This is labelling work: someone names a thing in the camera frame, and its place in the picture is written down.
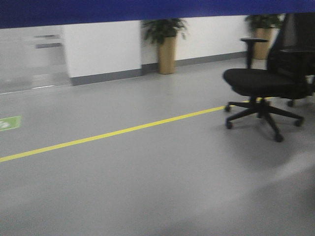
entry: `office chair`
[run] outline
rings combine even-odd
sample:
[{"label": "office chair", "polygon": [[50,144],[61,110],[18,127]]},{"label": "office chair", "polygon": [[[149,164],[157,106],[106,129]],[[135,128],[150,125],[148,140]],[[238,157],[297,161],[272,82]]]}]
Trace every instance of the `office chair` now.
[{"label": "office chair", "polygon": [[[313,93],[315,92],[315,58],[313,60],[310,61],[310,65],[309,65],[309,68],[308,68],[308,73],[307,75],[311,76],[311,81],[310,83],[308,84],[309,86],[309,93],[308,93],[308,96],[312,96]],[[287,102],[287,105],[289,107],[294,107],[294,103],[295,103],[295,100],[292,99],[290,101]]]},{"label": "office chair", "polygon": [[284,140],[270,114],[277,114],[297,119],[295,126],[301,126],[304,118],[294,113],[270,106],[268,97],[301,99],[310,93],[307,83],[309,64],[315,55],[315,13],[286,14],[283,26],[269,51],[267,69],[251,69],[253,46],[256,42],[266,40],[242,38],[247,44],[247,68],[229,69],[223,78],[232,89],[240,95],[249,96],[249,102],[228,102],[230,106],[247,108],[226,119],[227,129],[233,127],[232,120],[257,113],[258,118],[265,118],[275,132],[277,142]]}]

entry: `glass panel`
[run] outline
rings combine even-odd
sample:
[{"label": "glass panel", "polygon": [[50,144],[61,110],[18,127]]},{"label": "glass panel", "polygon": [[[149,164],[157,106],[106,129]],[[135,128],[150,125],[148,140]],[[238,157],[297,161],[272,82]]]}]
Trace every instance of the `glass panel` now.
[{"label": "glass panel", "polygon": [[0,29],[0,92],[69,84],[61,26]]}]

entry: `chair backrest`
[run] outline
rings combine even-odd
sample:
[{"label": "chair backrest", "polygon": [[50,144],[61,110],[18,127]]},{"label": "chair backrest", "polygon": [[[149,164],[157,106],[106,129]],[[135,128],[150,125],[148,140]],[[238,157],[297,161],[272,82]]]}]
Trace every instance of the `chair backrest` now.
[{"label": "chair backrest", "polygon": [[[315,12],[286,14],[278,36],[267,59],[267,69],[294,77],[297,73],[296,57],[284,55],[282,49],[315,49]],[[307,74],[315,73],[315,57],[309,58]]]}]

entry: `yellow floor line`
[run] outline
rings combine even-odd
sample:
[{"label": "yellow floor line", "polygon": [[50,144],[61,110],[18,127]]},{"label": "yellow floor line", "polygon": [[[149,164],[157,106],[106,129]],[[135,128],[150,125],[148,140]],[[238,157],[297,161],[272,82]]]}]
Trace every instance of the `yellow floor line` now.
[{"label": "yellow floor line", "polygon": [[35,155],[35,154],[51,151],[51,150],[65,148],[65,147],[76,145],[76,144],[82,144],[82,143],[86,143],[86,142],[90,142],[90,141],[94,141],[94,140],[98,140],[98,139],[103,139],[103,138],[107,138],[107,137],[111,137],[111,136],[115,136],[115,135],[119,135],[119,134],[124,134],[124,133],[127,133],[127,132],[131,132],[131,131],[135,131],[135,130],[139,130],[139,129],[143,129],[143,128],[148,128],[148,127],[152,127],[152,126],[156,126],[156,125],[160,125],[160,124],[165,124],[165,123],[169,123],[169,122],[172,122],[172,121],[185,119],[185,118],[189,118],[189,117],[194,117],[194,116],[198,116],[198,115],[201,115],[201,114],[210,113],[210,112],[223,110],[223,109],[224,109],[224,106],[214,107],[214,108],[210,108],[210,109],[207,109],[207,110],[202,110],[202,111],[199,111],[199,112],[193,112],[193,113],[189,113],[189,114],[186,114],[186,115],[181,115],[181,116],[172,117],[172,118],[168,118],[168,119],[162,119],[162,120],[159,120],[159,121],[146,123],[146,124],[142,124],[142,125],[134,126],[134,127],[127,128],[127,129],[122,129],[122,130],[106,133],[106,134],[96,135],[96,136],[92,136],[92,137],[88,137],[88,138],[74,140],[74,141],[71,141],[71,142],[66,142],[66,143],[62,143],[62,144],[52,145],[52,146],[49,146],[49,147],[43,147],[43,148],[31,150],[31,151],[21,152],[21,153],[10,155],[10,156],[0,157],[0,162],[10,161],[10,160],[18,159],[18,158],[21,158],[21,157],[31,156],[31,155]]}]

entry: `tan vase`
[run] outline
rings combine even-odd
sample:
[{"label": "tan vase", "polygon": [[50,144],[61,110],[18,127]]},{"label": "tan vase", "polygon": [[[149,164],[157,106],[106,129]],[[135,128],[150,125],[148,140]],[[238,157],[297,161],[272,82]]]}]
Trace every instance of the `tan vase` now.
[{"label": "tan vase", "polygon": [[176,37],[165,38],[158,46],[158,72],[163,75],[173,74],[175,71]]},{"label": "tan vase", "polygon": [[272,29],[263,29],[263,28],[256,29],[255,37],[267,39],[268,42],[255,43],[254,57],[253,57],[254,59],[267,59],[269,47],[270,47],[271,34],[272,34]]}]

